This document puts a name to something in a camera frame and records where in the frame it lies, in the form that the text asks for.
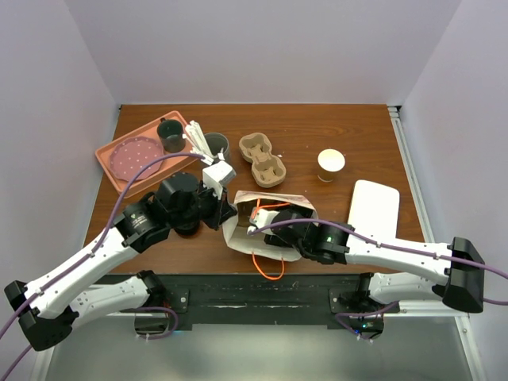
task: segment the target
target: white wall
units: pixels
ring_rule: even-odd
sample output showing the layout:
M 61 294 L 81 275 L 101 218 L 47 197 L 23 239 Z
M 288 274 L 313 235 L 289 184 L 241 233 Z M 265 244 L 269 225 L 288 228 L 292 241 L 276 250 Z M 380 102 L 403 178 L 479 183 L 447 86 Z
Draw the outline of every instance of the white wall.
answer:
M 116 106 L 60 0 L 0 0 L 0 279 L 43 275 L 83 243 Z M 0 297 L 0 325 L 11 315 Z M 17 323 L 0 375 L 27 345 Z M 28 379 L 30 353 L 12 380 Z
M 66 0 L 120 103 L 401 104 L 460 0 Z
M 508 2 L 463 0 L 402 107 L 436 239 L 470 238 L 508 271 Z M 487 275 L 485 295 L 508 300 Z M 508 309 L 471 318 L 491 381 L 506 379 Z

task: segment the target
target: pink plate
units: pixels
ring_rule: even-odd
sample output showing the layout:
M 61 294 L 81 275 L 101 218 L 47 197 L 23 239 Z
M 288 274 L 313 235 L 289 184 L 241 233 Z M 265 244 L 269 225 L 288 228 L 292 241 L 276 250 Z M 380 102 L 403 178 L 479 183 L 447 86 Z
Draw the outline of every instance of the pink plate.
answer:
M 158 140 L 151 137 L 130 137 L 111 152 L 110 170 L 117 179 L 129 181 L 145 164 L 163 154 L 164 150 Z M 137 180 L 150 177 L 159 170 L 161 165 L 162 161 L 152 165 Z

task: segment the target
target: cardboard cup holder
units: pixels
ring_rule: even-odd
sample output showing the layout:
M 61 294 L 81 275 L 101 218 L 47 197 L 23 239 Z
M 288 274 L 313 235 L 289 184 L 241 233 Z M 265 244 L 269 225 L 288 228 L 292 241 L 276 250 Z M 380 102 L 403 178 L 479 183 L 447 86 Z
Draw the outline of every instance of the cardboard cup holder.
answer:
M 240 139 L 242 157 L 252 163 L 252 176 L 263 188 L 279 185 L 286 178 L 282 160 L 271 154 L 271 142 L 264 133 L 251 133 Z

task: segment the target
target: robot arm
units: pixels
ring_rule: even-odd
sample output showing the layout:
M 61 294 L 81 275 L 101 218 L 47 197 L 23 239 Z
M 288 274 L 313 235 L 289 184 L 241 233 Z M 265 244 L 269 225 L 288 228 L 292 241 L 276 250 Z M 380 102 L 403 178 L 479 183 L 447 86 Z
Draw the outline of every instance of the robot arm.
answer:
M 402 271 L 391 275 L 369 275 L 355 293 L 341 296 L 343 302 L 364 306 L 370 303 L 371 309 L 376 310 L 379 305 L 399 300 L 438 299 L 455 310 L 483 311 L 482 269 L 411 254 L 428 252 L 436 258 L 451 256 L 483 264 L 470 241 L 456 237 L 451 244 L 426 244 L 385 239 L 367 233 L 358 234 L 348 224 L 323 221 L 316 225 L 305 219 L 299 221 L 302 219 L 303 216 L 291 208 L 258 210 L 251 218 L 255 226 L 249 230 L 252 233 L 256 228 L 276 224 L 278 226 L 265 229 L 264 233 L 277 236 L 302 257 L 321 264 L 369 264 Z
M 9 284 L 5 292 L 14 309 L 38 295 L 19 317 L 33 348 L 51 348 L 73 328 L 119 310 L 160 306 L 166 290 L 151 271 L 142 271 L 123 283 L 86 289 L 119 264 L 166 240 L 171 229 L 192 235 L 203 221 L 217 230 L 237 213 L 228 203 L 225 188 L 235 175 L 224 161 L 203 169 L 201 182 L 191 174 L 175 173 L 161 183 L 157 192 L 125 207 L 95 253 L 90 254 L 98 238 L 39 279 Z M 69 272 L 78 262 L 82 263 Z M 44 287 L 65 272 L 68 275 Z

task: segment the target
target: orange string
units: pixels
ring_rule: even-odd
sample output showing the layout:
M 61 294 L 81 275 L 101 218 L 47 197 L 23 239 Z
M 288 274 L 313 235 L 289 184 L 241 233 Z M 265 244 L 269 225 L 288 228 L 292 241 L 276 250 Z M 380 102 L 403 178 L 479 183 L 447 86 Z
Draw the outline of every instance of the orange string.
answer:
M 254 212 L 252 213 L 251 215 L 251 218 L 254 218 L 256 215 L 257 215 L 257 212 L 260 211 L 260 209 L 267 209 L 267 208 L 276 208 L 276 207 L 279 207 L 279 206 L 286 206 L 286 205 L 290 205 L 289 202 L 283 202 L 281 204 L 271 204 L 271 205 L 263 205 L 263 206 L 260 206 L 260 203 L 261 203 L 261 199 L 258 198 L 257 199 L 257 205 L 256 205 L 256 208 L 254 209 Z
M 281 258 L 281 262 L 283 263 L 283 268 L 282 268 L 282 270 L 280 271 L 280 274 L 279 274 L 278 276 L 269 276 L 269 275 L 266 275 L 266 274 L 263 272 L 263 270 L 261 270 L 261 267 L 259 266 L 259 264 L 257 264 L 257 262 L 256 262 L 256 254 L 254 254 L 254 252 L 252 252 L 252 262 L 254 263 L 254 266 L 256 266 L 257 271 L 259 271 L 259 272 L 260 272 L 260 274 L 261 274 L 264 278 L 266 278 L 266 279 L 268 279 L 268 280 L 279 280 L 279 279 L 281 279 L 281 278 L 283 277 L 283 275 L 284 275 L 284 259 L 283 259 L 283 258 Z

